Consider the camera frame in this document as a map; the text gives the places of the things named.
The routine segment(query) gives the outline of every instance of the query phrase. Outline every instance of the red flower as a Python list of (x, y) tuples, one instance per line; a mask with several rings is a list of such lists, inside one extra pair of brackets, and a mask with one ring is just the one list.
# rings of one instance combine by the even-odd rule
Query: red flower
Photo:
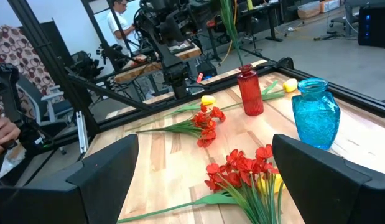
[(215, 106), (215, 107), (213, 107), (213, 109), (210, 113), (210, 116), (213, 118), (220, 118), (223, 116), (223, 112), (221, 112), (221, 110), (217, 106)]
[(256, 150), (257, 160), (266, 160), (272, 157), (272, 146), (270, 144), (265, 147), (260, 147)]
[(260, 173), (261, 171), (255, 159), (239, 159), (237, 160), (236, 167), (239, 170), (239, 174), (241, 175), (243, 182), (249, 186), (252, 186), (250, 176), (252, 175), (254, 179), (254, 175)]
[(198, 113), (192, 118), (193, 124), (199, 128), (202, 127), (202, 124), (206, 123), (206, 116), (203, 113)]
[(273, 167), (271, 162), (265, 163), (264, 166), (262, 167), (262, 171), (269, 172), (272, 174), (279, 174), (279, 170)]
[(271, 169), (269, 170), (269, 172), (272, 173), (272, 174), (279, 174), (278, 168), (275, 168), (275, 167), (271, 168)]
[(211, 118), (209, 118), (205, 129), (215, 129), (215, 128), (216, 128), (216, 122), (214, 122)]
[(219, 117), (219, 119), (220, 119), (221, 122), (224, 122), (225, 121), (225, 115), (224, 115), (223, 112), (221, 112), (221, 114), (222, 114), (222, 116)]
[(226, 156), (227, 163), (231, 164), (236, 169), (236, 161), (244, 156), (243, 151), (237, 149), (232, 150), (231, 154)]
[(220, 166), (221, 173), (227, 172), (228, 174), (233, 171), (233, 167), (230, 163)]
[(203, 105), (203, 103), (200, 104), (200, 111), (206, 113), (207, 112), (207, 107)]
[(221, 190), (221, 187), (217, 185), (217, 181), (211, 176), (209, 176), (209, 180), (205, 180), (205, 183), (214, 192)]
[(202, 139), (212, 140), (216, 138), (216, 133), (214, 129), (206, 129), (202, 131)]
[(218, 107), (213, 107), (210, 116), (212, 118), (218, 118), (220, 119), (221, 122), (225, 121), (225, 115), (224, 113), (218, 108)]
[(199, 139), (197, 144), (199, 147), (208, 147), (213, 141), (214, 141), (214, 139), (210, 139), (210, 140)]
[(242, 186), (241, 184), (241, 178), (240, 176), (235, 173), (235, 172), (231, 172), (229, 173), (228, 175), (225, 175), (224, 176), (224, 179), (226, 179), (232, 186), (234, 187), (240, 187)]
[(220, 173), (220, 167), (217, 163), (212, 163), (210, 165), (207, 165), (206, 171), (208, 174), (217, 174)]

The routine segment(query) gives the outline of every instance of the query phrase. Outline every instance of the patterned fabric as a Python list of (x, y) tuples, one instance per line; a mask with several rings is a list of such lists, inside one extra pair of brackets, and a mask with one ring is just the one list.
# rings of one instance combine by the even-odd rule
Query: patterned fabric
[[(49, 87), (55, 86), (37, 52), (20, 28), (6, 25), (0, 27), (0, 63), (11, 63), (16, 66), (20, 75), (32, 82), (43, 95), (49, 95)], [(20, 89), (18, 94), (22, 107), (27, 111), (26, 115), (34, 118), (35, 113), (27, 97)]]

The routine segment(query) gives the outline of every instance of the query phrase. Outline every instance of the vase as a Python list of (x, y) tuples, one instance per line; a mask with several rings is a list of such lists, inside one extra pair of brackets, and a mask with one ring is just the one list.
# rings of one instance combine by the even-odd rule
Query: vase
[(264, 105), (260, 91), (257, 73), (252, 71), (252, 65), (239, 68), (241, 73), (237, 76), (239, 89), (243, 102), (244, 112), (248, 116), (257, 116), (264, 112)]
[(292, 97), (300, 140), (323, 150), (333, 144), (340, 123), (340, 108), (327, 87), (327, 81), (309, 78), (297, 86), (301, 95)]

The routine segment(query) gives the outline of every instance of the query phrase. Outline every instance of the wooden tabletop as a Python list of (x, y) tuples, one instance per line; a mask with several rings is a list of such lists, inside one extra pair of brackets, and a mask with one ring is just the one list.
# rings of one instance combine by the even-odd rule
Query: wooden tabletop
[[(192, 58), (195, 58), (201, 54), (200, 48), (197, 47), (195, 44), (193, 44), (194, 48), (180, 52), (176, 54), (175, 56), (179, 57), (181, 60), (187, 61)], [(162, 69), (162, 64), (159, 62), (153, 62), (149, 63), (147, 65), (141, 65), (140, 67), (134, 68), (130, 71), (123, 72), (120, 74), (117, 74), (114, 78), (114, 80), (117, 83), (123, 83), (125, 81), (131, 80), (133, 78), (136, 78), (139, 75), (143, 75), (146, 73), (152, 73), (154, 71), (158, 71)]]
[[(213, 79), (235, 72), (237, 71), (233, 70)], [(287, 79), (289, 78), (280, 73), (271, 73), (261, 77), (259, 81), (263, 90), (273, 81), (279, 80), (278, 86), (274, 89), (276, 91), (282, 88), (282, 83)], [(274, 134), (282, 133), (298, 139), (290, 101), (298, 94), (299, 92), (295, 91), (284, 98), (266, 101), (264, 113), (260, 116), (246, 116), (242, 106), (226, 110), (226, 121), (216, 127), (217, 139), (208, 148), (198, 148), (197, 140), (186, 135), (140, 134), (136, 171), (119, 218), (162, 210), (211, 194), (203, 183), (207, 178), (205, 168), (212, 162), (224, 163), (225, 155), (233, 149), (244, 150), (248, 157), (254, 157), (255, 150), (259, 146), (270, 144)], [(213, 96), (216, 98), (216, 106), (220, 108), (241, 102), (238, 86), (220, 91)], [(338, 104), (341, 108), (340, 128), (330, 152), (385, 173), (385, 119), (344, 101), (338, 100)], [(177, 108), (97, 135), (87, 155), (132, 133), (125, 133), (124, 130), (156, 119)], [(140, 130), (168, 126), (189, 119), (191, 115), (192, 113), (178, 114), (147, 125)], [(282, 196), (281, 210), (282, 223), (304, 223), (287, 190), (284, 190)], [(240, 224), (249, 223), (249, 220), (238, 206), (210, 205), (182, 208), (131, 223)]]

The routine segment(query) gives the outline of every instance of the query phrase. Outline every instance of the white wall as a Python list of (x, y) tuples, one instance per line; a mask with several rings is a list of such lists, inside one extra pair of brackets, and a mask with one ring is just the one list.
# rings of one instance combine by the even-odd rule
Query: white wall
[[(27, 0), (27, 2), (39, 22), (54, 19), (71, 54), (84, 50), (91, 53), (92, 58), (99, 59), (100, 56), (96, 55), (95, 51), (101, 42), (80, 0)], [(14, 27), (22, 25), (7, 0), (0, 0), (0, 26), (4, 24)], [(108, 61), (103, 73), (112, 71), (113, 68)]]

